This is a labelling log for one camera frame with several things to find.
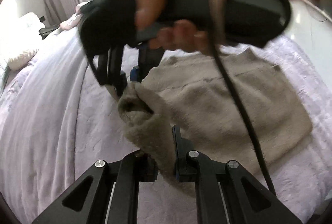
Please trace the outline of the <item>cream fluffy pillow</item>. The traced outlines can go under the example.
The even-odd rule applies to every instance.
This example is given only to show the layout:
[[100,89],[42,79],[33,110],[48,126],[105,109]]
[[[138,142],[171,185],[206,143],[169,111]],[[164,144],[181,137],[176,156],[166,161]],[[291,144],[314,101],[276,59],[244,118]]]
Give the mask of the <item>cream fluffy pillow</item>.
[[38,52],[38,48],[18,49],[9,53],[7,65],[12,71],[25,67]]

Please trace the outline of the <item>pink garment on bed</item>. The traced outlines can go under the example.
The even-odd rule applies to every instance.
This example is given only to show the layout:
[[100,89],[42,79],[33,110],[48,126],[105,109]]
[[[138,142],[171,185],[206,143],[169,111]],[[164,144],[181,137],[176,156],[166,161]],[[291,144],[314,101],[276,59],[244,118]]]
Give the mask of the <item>pink garment on bed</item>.
[[82,11],[81,8],[86,4],[87,2],[82,2],[79,3],[75,7],[75,13],[66,21],[63,21],[60,23],[60,28],[62,30],[68,31],[71,30],[72,28],[76,27],[82,17]]

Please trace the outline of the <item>olive brown knit sweater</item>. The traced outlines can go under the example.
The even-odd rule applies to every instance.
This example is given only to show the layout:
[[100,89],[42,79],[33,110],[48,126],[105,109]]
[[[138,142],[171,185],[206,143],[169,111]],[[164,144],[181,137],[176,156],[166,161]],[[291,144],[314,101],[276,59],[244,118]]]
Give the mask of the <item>olive brown knit sweater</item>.
[[[279,160],[311,134],[313,125],[294,88],[278,65],[246,49],[222,54],[258,136],[267,164]],[[176,180],[172,126],[194,149],[212,160],[239,161],[259,171],[253,145],[240,113],[217,70],[204,55],[172,56],[153,68],[142,82],[131,82],[118,103],[125,136],[148,153],[164,179],[186,195],[192,183]]]

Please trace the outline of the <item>light grey fleece blanket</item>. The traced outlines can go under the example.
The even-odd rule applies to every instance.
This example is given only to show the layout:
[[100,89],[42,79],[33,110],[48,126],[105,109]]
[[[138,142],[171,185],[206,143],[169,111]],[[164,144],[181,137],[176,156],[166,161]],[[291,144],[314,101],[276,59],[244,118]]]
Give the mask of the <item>light grey fleece blanket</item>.
[[31,223],[75,180],[75,136],[87,59],[73,28],[37,54],[1,132],[1,193]]

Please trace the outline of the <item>lavender embossed bed cover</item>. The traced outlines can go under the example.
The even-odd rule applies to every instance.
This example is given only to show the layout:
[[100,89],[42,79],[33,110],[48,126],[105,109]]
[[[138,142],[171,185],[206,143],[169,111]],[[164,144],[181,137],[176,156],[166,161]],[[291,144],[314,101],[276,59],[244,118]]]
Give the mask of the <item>lavender embossed bed cover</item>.
[[[53,37],[45,39],[37,54]],[[279,160],[268,164],[277,197],[306,222],[331,190],[331,92],[305,53],[287,38],[271,42],[262,50],[247,45],[222,47],[221,55],[240,54],[246,49],[280,67],[310,116],[311,134]],[[1,132],[14,99],[37,62],[37,54],[1,97]],[[172,56],[192,55],[167,52],[164,60]],[[121,160],[139,148],[125,136],[118,103],[98,84],[87,63],[77,115],[75,180],[95,161]],[[190,223],[196,219],[194,196],[174,188],[162,175],[155,183],[142,184],[139,198],[139,223]]]

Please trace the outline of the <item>black object on bed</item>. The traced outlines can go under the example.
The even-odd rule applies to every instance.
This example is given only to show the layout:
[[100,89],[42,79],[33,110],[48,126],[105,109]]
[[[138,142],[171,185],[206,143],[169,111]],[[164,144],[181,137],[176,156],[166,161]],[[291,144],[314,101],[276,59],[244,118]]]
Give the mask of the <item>black object on bed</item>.
[[39,30],[39,35],[41,36],[42,40],[45,40],[48,36],[57,36],[59,33],[62,32],[62,29],[59,24],[51,27],[41,28]]

